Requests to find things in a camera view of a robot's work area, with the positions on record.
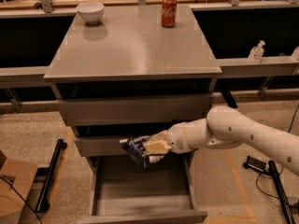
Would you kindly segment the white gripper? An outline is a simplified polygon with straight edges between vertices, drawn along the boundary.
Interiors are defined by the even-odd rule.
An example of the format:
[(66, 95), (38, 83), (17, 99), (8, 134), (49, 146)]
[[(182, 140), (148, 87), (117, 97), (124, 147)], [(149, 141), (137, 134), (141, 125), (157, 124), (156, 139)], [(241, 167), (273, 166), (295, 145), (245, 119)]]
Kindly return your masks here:
[(177, 154), (186, 153), (187, 144), (184, 137), (184, 124), (175, 124), (168, 130), (152, 135), (148, 142), (143, 144), (143, 147), (149, 154), (154, 155), (166, 154), (170, 149)]

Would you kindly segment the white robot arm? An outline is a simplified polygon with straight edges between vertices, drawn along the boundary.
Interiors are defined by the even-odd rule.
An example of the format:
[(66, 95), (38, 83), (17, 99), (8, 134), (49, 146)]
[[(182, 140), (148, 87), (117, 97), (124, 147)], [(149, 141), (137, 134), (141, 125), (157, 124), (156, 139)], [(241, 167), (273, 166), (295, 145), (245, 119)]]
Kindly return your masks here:
[(219, 105), (204, 119), (181, 122), (148, 138), (148, 155), (162, 157), (169, 151), (181, 154), (199, 147), (228, 149), (245, 143), (299, 175), (299, 137), (248, 118), (239, 111)]

